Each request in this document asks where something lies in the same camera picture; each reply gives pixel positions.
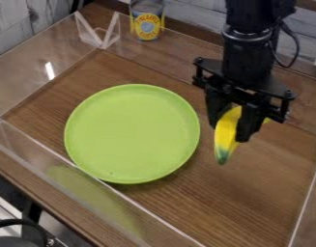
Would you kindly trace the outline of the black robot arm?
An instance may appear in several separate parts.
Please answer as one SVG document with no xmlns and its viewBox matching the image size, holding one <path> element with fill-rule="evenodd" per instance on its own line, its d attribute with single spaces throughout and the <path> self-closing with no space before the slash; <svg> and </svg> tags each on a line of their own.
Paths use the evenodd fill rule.
<svg viewBox="0 0 316 247">
<path fill-rule="evenodd" d="M 287 120 L 297 94 L 274 76 L 282 63 L 277 55 L 279 34 L 293 30 L 285 18 L 295 13 L 297 0 L 227 0 L 223 29 L 224 56 L 196 57 L 193 83 L 206 91 L 208 119 L 216 126 L 234 104 L 240 106 L 235 140 L 247 142 L 264 120 Z"/>
</svg>

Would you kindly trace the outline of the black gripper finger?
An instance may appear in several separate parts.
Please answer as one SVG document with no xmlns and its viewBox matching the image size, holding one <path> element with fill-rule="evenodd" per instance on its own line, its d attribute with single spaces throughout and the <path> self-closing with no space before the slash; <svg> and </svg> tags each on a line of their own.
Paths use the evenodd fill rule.
<svg viewBox="0 0 316 247">
<path fill-rule="evenodd" d="M 248 103 L 242 106 L 240 118 L 236 125 L 235 140 L 246 143 L 251 140 L 252 135 L 262 130 L 262 126 L 269 122 L 263 109 Z"/>
<path fill-rule="evenodd" d="M 208 121 L 212 127 L 216 127 L 220 118 L 231 109 L 230 94 L 219 91 L 216 88 L 206 88 L 206 104 L 208 112 Z"/>
</svg>

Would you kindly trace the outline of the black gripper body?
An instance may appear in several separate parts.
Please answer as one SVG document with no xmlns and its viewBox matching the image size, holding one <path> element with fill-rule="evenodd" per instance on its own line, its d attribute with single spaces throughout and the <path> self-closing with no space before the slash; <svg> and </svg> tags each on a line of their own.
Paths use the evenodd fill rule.
<svg viewBox="0 0 316 247">
<path fill-rule="evenodd" d="M 274 29 L 242 33 L 234 28 L 223 32 L 226 40 L 222 60 L 197 57 L 193 83 L 230 94 L 231 104 L 258 105 L 267 118 L 283 123 L 295 99 L 293 90 L 274 77 L 277 57 Z"/>
</svg>

